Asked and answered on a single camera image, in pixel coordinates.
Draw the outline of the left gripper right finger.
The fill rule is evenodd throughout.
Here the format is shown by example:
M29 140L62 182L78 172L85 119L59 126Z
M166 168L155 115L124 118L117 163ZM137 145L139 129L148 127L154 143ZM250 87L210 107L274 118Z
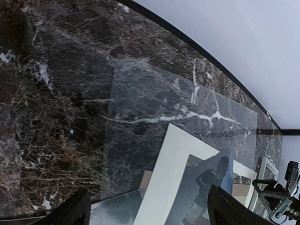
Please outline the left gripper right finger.
M219 186L211 186L207 204L212 225L273 225L250 211Z

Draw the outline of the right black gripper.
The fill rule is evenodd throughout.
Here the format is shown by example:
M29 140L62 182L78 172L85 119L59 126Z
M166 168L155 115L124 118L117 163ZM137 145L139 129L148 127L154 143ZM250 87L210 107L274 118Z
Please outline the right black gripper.
M252 182L270 218L280 218L286 216L289 220L300 219L300 201L291 196L274 179L258 180Z

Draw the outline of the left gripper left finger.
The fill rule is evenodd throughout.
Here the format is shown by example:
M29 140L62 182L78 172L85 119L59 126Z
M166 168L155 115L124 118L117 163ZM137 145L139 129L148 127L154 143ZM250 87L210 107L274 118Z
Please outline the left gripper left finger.
M91 199L87 189L82 188L71 195L63 204L46 217L40 225L89 225Z

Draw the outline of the clear acrylic sheet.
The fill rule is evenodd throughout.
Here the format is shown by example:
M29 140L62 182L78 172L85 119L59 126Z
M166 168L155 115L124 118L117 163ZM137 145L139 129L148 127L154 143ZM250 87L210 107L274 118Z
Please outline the clear acrylic sheet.
M99 224L135 225L169 124L253 170L256 112L143 61L118 55L105 132Z

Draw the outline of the white picture frame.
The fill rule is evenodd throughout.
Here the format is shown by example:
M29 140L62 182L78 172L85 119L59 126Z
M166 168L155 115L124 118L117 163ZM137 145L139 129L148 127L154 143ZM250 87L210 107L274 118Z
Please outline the white picture frame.
M258 180L278 179L278 169L266 157L262 157L259 168L260 170L257 176ZM263 206L262 202L259 200L258 192L256 190L254 190L248 209L254 212L255 214L261 216L262 218L268 217L267 210Z

